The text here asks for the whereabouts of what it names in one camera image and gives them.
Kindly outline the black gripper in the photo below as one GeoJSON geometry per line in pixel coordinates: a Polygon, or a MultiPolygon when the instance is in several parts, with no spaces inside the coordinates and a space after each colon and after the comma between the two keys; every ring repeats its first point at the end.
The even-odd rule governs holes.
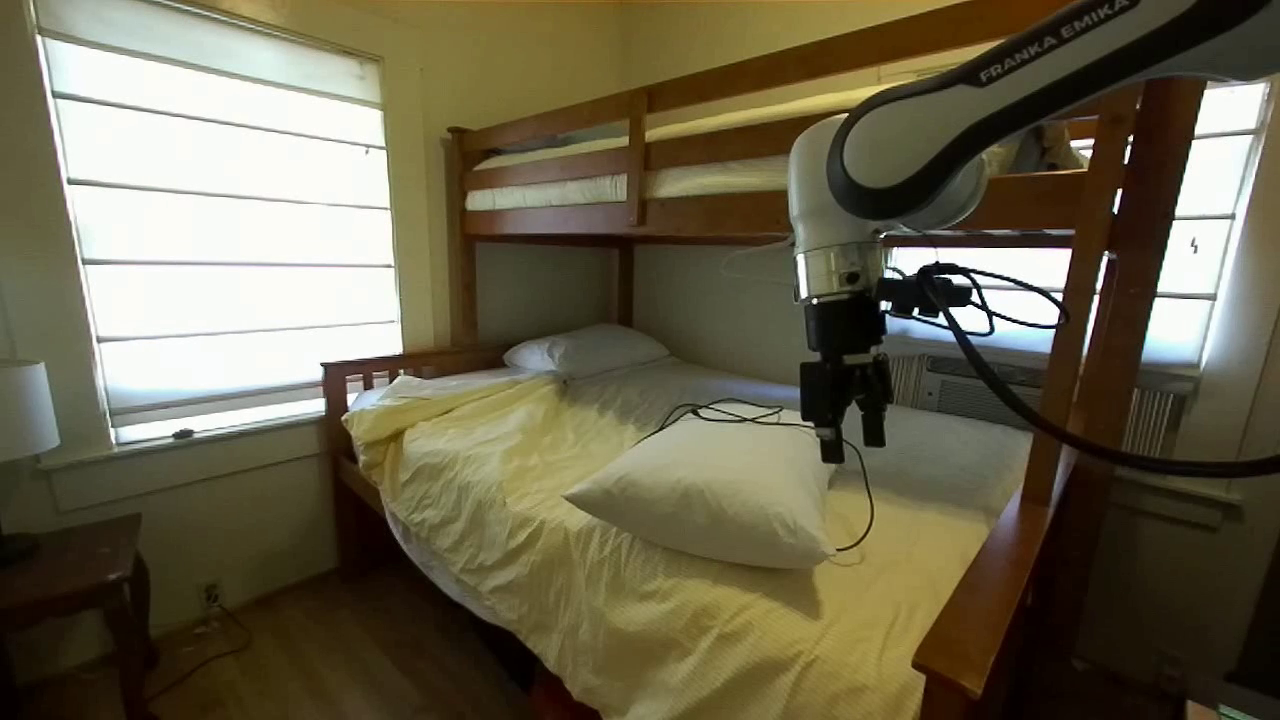
{"type": "Polygon", "coordinates": [[[872,294],[810,304],[812,360],[800,365],[800,416],[817,425],[821,459],[845,465],[845,410],[862,407],[863,446],[887,442],[892,370],[879,356],[886,310],[872,294]]]}

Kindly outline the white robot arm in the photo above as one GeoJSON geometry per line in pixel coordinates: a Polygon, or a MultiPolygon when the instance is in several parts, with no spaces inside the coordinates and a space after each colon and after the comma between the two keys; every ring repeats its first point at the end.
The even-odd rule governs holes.
{"type": "Polygon", "coordinates": [[[886,234],[966,220],[990,186],[986,153],[1140,75],[1273,75],[1280,0],[1075,0],[1005,44],[810,124],[789,148],[793,268],[812,360],[800,416],[826,465],[845,410],[886,442],[886,234]]]}

